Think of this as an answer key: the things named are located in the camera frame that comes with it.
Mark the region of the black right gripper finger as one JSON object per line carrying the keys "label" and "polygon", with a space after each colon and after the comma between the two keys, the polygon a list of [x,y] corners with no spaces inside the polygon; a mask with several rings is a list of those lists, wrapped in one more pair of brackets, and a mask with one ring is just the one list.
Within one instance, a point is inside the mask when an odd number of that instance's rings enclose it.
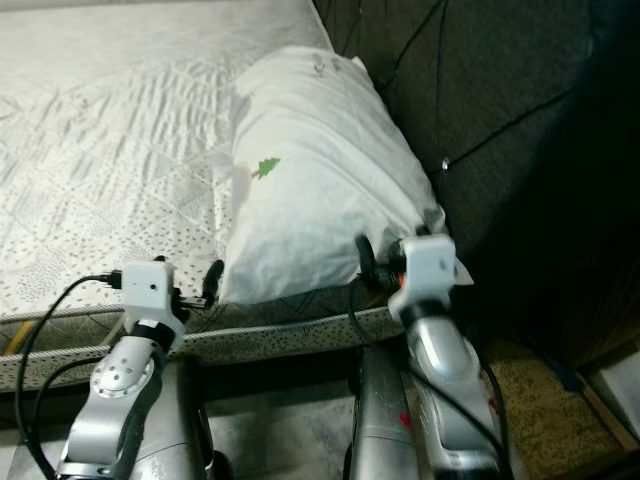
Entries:
{"label": "black right gripper finger", "polygon": [[370,239],[366,236],[356,236],[355,246],[358,255],[358,279],[369,291],[379,291],[378,262],[372,251]]}

